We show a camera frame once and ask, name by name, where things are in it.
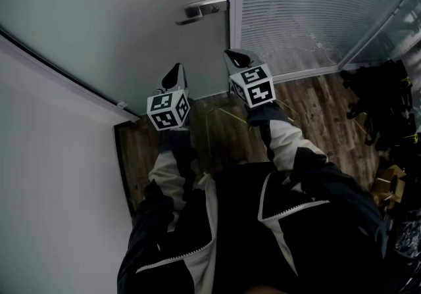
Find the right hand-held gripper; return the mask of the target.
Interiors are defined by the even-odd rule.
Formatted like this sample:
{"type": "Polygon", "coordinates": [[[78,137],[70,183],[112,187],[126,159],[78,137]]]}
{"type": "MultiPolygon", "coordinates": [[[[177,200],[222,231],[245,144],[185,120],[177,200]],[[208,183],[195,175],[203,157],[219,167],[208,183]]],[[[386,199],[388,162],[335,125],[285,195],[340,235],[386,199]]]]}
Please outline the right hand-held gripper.
{"type": "Polygon", "coordinates": [[[257,54],[244,49],[227,49],[223,57],[228,69],[230,91],[249,108],[276,99],[270,69],[257,54]]]}

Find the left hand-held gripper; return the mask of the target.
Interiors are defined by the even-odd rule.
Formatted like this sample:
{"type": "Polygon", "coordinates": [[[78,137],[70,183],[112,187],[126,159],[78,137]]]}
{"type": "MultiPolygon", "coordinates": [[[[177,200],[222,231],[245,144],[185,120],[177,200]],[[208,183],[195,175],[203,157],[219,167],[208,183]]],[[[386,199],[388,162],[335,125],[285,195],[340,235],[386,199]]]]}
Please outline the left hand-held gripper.
{"type": "Polygon", "coordinates": [[[181,128],[190,111],[184,66],[177,62],[147,98],[147,115],[157,131],[181,128]]]}

